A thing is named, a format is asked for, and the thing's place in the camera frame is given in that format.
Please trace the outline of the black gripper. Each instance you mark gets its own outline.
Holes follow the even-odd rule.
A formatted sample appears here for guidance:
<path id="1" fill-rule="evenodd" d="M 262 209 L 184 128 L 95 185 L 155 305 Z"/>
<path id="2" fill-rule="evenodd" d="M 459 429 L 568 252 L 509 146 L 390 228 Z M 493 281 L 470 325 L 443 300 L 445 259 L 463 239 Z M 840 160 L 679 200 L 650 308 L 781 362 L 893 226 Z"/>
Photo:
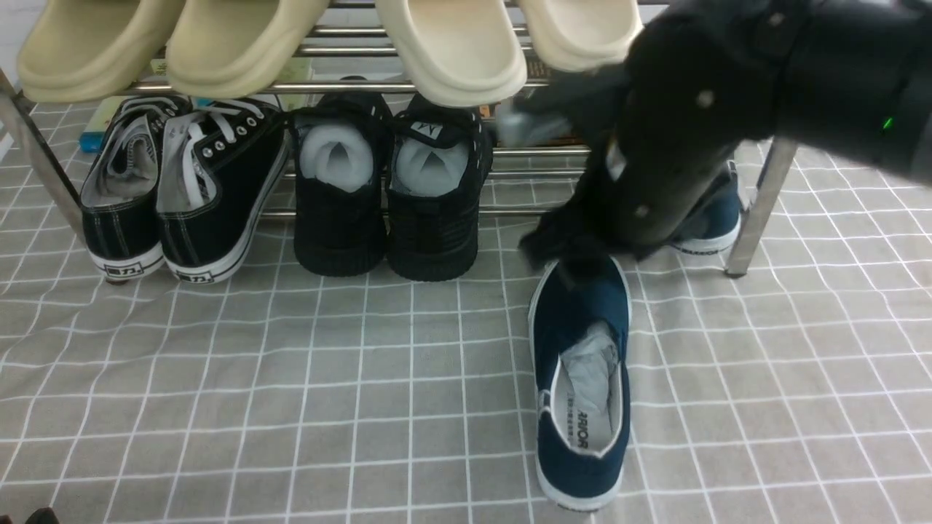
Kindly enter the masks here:
<path id="1" fill-rule="evenodd" d="M 572 198 L 523 236 L 527 263 L 592 272 L 600 255 L 671 246 L 742 140 L 773 132 L 778 64 L 757 43 L 772 1 L 682 1 L 625 60 L 550 80 L 515 116 L 556 116 L 590 153 Z"/>

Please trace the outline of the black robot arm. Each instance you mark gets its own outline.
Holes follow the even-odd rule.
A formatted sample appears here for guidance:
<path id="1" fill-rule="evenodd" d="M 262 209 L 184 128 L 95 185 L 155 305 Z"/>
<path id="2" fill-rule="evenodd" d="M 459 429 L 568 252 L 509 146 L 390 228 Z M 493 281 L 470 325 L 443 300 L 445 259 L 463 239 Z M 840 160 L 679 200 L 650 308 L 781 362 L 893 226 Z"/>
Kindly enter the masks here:
<path id="1" fill-rule="evenodd" d="M 520 250 L 579 279 L 609 255 L 725 251 L 746 140 L 795 140 L 929 186 L 930 44 L 925 1 L 674 4 L 621 63 L 557 76 L 499 118 L 508 145 L 566 124 L 591 150 L 572 198 Z"/>

